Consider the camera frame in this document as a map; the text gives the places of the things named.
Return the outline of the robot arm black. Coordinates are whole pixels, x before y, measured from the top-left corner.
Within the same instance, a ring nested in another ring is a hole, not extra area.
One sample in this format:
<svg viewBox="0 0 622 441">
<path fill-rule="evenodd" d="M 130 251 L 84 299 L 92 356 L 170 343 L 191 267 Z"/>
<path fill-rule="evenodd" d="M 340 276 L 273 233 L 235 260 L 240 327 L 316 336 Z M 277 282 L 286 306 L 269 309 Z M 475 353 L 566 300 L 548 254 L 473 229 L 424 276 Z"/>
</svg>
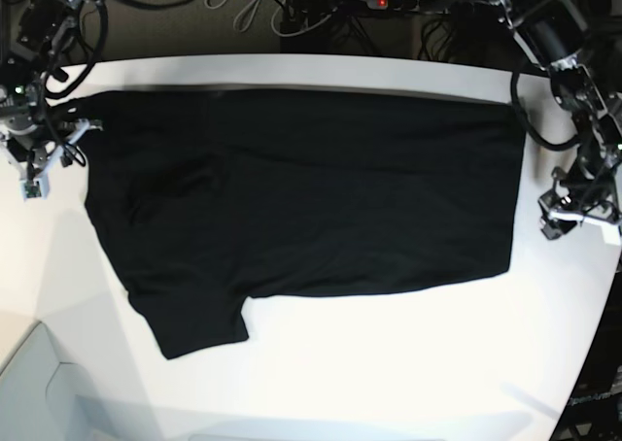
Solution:
<svg viewBox="0 0 622 441">
<path fill-rule="evenodd" d="M 609 244 L 620 243 L 621 78 L 610 69 L 619 27 L 589 23 L 573 0 L 483 1 L 524 54 L 510 81 L 519 123 L 540 147 L 575 152 L 569 169 L 553 169 L 552 187 L 537 201 L 542 234 L 557 240 L 590 224 Z M 563 143 L 545 139 L 521 103 L 519 79 L 528 66 L 546 74 L 553 98 L 570 114 L 574 133 Z"/>
<path fill-rule="evenodd" d="M 194 0 L 148 3 L 115 0 L 142 11 L 165 11 L 184 7 Z M 49 173 L 56 163 L 86 166 L 78 147 L 100 121 L 59 120 L 52 116 L 52 100 L 72 94 L 100 61 L 109 33 L 107 0 L 31 0 L 22 13 L 13 48 L 1 60 L 1 154 L 18 172 L 23 199 L 46 198 Z M 62 56 L 85 41 L 80 15 L 92 4 L 99 17 L 99 36 L 93 49 L 86 49 L 86 64 L 71 79 L 61 65 Z"/>
</svg>

